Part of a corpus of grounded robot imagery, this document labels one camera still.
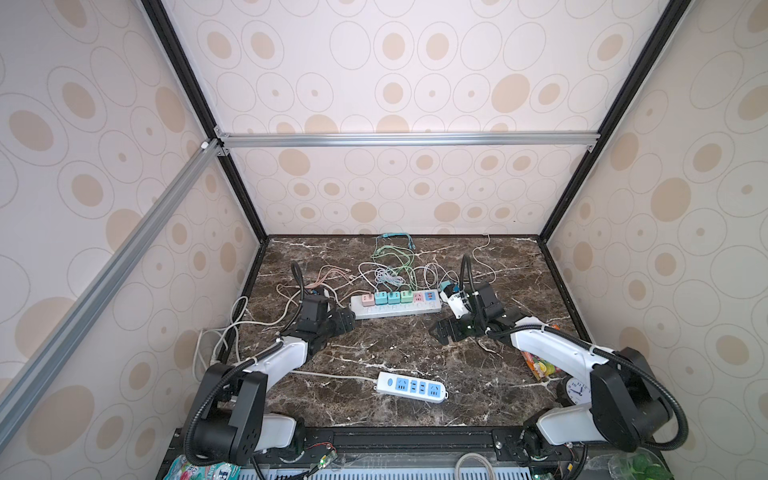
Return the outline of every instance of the clock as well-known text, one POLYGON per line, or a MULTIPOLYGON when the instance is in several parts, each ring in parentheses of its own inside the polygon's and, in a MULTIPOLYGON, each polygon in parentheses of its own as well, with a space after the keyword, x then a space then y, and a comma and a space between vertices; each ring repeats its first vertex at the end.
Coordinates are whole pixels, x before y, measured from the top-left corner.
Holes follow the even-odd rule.
POLYGON ((563 406, 581 405, 592 401, 589 387, 572 376, 566 376, 558 383, 557 393, 558 402, 563 406))

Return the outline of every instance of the brown marble surface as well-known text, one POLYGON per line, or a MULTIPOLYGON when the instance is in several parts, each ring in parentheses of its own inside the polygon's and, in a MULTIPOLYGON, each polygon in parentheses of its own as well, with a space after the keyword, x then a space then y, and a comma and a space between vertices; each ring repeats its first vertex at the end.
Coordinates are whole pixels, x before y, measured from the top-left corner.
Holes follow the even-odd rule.
MULTIPOLYGON (((458 271, 462 255, 485 245, 487 238, 415 237, 414 241, 419 252, 417 265, 436 261, 447 270, 458 271)), ((405 246, 406 240, 393 243, 405 246)), ((250 311, 259 321, 280 317, 286 300, 277 294, 276 285, 293 284, 291 260, 299 262, 305 281, 311 282, 325 264, 346 267, 357 274, 358 264, 369 261, 373 250, 373 238, 273 238, 253 289, 250 311)), ((505 305, 517 305, 574 332, 536 242, 492 237, 490 245, 475 255, 497 270, 493 287, 505 305)), ((475 263, 473 270, 476 283, 493 280, 489 268, 475 263)), ((327 283, 335 287, 344 281, 327 283)), ((338 289, 339 298, 357 289, 371 290, 361 279, 338 289)), ((450 309, 443 306, 440 313, 363 320, 351 333, 331 339, 302 367, 311 372, 374 379, 383 370, 437 379, 449 393, 443 403, 377 394, 371 382, 289 374, 267 393, 267 408, 301 416, 308 426, 480 426, 519 424, 539 409, 554 405, 557 381, 536 382, 516 349, 487 337, 441 346, 429 336, 429 327, 450 315, 450 309)), ((271 345, 283 324, 241 326, 240 354, 253 355, 271 345)))

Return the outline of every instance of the patterned wall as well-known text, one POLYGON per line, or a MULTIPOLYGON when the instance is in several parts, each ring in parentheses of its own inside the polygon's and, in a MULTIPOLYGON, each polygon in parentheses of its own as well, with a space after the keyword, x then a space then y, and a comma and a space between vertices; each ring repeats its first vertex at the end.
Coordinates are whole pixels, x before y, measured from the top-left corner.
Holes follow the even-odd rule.
POLYGON ((227 324, 255 257, 227 185, 203 172, 0 455, 1 480, 155 477, 197 392, 197 332, 227 324))
POLYGON ((128 0, 0 15, 0 390, 199 147, 128 0))
POLYGON ((766 71, 768 1, 698 2, 550 242, 595 340, 682 402, 680 480, 768 478, 766 71))
POLYGON ((268 233, 538 233, 584 145, 236 149, 268 233))
POLYGON ((165 3, 224 131, 313 133, 595 127, 666 0, 165 3))

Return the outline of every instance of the clock face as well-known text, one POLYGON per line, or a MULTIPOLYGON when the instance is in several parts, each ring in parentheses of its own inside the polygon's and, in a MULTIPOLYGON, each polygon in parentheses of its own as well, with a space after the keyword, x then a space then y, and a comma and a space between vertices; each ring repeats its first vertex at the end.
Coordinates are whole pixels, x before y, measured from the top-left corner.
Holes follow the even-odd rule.
POLYGON ((592 394, 581 380, 570 378, 565 383, 565 393, 568 394, 568 398, 575 405, 581 405, 582 403, 589 403, 592 401, 592 394))

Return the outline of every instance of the white power strip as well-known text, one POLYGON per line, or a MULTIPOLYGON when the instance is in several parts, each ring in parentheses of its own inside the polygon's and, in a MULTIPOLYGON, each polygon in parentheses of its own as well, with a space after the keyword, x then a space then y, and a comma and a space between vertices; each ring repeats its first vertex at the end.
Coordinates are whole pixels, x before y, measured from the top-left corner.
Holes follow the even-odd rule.
POLYGON ((436 313, 442 309, 437 290, 419 290, 413 293, 410 303, 386 303, 384 305, 364 306, 363 295, 355 295, 349 299, 349 308, 358 320, 384 318, 387 316, 421 315, 436 313))
POLYGON ((440 382, 387 372, 379 373, 376 391, 431 403, 440 403, 448 398, 445 385, 440 382))

